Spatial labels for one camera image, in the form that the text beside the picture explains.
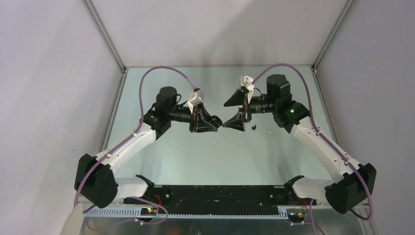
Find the black earbud charging case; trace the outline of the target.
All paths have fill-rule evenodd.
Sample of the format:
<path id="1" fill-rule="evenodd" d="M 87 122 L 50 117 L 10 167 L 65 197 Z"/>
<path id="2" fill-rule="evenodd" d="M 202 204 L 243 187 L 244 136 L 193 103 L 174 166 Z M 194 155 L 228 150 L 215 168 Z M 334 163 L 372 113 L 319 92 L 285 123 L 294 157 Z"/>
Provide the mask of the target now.
<path id="1" fill-rule="evenodd" d="M 212 116 L 212 123 L 216 128 L 219 128 L 222 126 L 223 122 L 218 116 Z"/>

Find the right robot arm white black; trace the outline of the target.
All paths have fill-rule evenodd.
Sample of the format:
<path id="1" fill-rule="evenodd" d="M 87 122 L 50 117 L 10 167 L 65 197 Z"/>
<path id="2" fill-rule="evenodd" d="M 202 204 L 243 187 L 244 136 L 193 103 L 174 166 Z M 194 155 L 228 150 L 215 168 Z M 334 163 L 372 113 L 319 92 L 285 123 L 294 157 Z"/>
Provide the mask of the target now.
<path id="1" fill-rule="evenodd" d="M 329 180 L 309 179 L 299 175 L 285 183 L 285 200 L 292 205 L 303 199 L 328 203 L 335 211 L 345 214 L 372 194 L 376 169 L 362 165 L 350 157 L 323 131 L 313 125 L 310 111 L 293 100 L 290 83 L 282 74 L 267 77 L 267 91 L 254 96 L 254 80 L 245 75 L 237 82 L 237 90 L 224 103 L 238 106 L 237 114 L 223 123 L 223 127 L 244 131 L 253 114 L 271 113 L 278 127 L 307 146 L 330 175 Z"/>

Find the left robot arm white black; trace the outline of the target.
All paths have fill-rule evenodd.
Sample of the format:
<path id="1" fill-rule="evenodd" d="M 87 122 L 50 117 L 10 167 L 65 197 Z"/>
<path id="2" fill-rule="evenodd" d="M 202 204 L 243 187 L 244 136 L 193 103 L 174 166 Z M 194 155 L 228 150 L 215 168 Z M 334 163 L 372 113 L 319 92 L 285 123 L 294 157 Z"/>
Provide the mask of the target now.
<path id="1" fill-rule="evenodd" d="M 191 133 L 217 132 L 222 121 L 204 107 L 200 89 L 190 93 L 187 105 L 180 105 L 180 95 L 173 87 L 162 87 L 150 110 L 140 119 L 138 127 L 115 146 L 92 156 L 83 155 L 78 162 L 74 203 L 79 197 L 103 209 L 116 199 L 136 197 L 143 204 L 154 200 L 155 191 L 142 176 L 116 178 L 115 174 L 146 146 L 158 140 L 173 121 L 189 124 Z"/>

